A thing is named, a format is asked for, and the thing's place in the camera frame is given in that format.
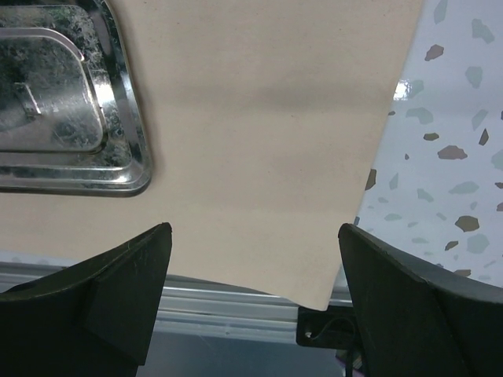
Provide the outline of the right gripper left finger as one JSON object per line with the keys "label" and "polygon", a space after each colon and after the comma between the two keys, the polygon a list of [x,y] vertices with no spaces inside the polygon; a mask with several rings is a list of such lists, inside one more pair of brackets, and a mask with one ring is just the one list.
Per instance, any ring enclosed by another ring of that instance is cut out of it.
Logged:
{"label": "right gripper left finger", "polygon": [[172,248],[158,224],[1,294],[3,376],[135,376],[145,364]]}

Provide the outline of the beige cloth wrap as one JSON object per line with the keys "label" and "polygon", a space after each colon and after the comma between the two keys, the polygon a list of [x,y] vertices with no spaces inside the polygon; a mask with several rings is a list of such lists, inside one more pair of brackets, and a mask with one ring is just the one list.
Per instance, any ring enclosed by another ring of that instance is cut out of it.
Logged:
{"label": "beige cloth wrap", "polygon": [[127,199],[5,193],[1,247],[86,259],[173,228],[173,275],[324,309],[419,1],[113,1],[155,171]]}

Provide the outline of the steel instrument tray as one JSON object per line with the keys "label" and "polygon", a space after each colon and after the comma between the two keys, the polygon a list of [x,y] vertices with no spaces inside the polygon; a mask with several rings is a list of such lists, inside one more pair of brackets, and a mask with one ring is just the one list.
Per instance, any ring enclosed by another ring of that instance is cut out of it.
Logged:
{"label": "steel instrument tray", "polygon": [[2,2],[2,191],[135,196],[151,177],[108,2]]}

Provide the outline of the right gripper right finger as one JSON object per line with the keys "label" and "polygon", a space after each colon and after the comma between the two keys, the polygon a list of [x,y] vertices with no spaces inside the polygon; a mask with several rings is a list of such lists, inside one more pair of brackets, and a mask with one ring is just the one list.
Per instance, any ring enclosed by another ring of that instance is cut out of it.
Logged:
{"label": "right gripper right finger", "polygon": [[502,289],[407,254],[355,225],[343,269],[371,376],[500,376]]}

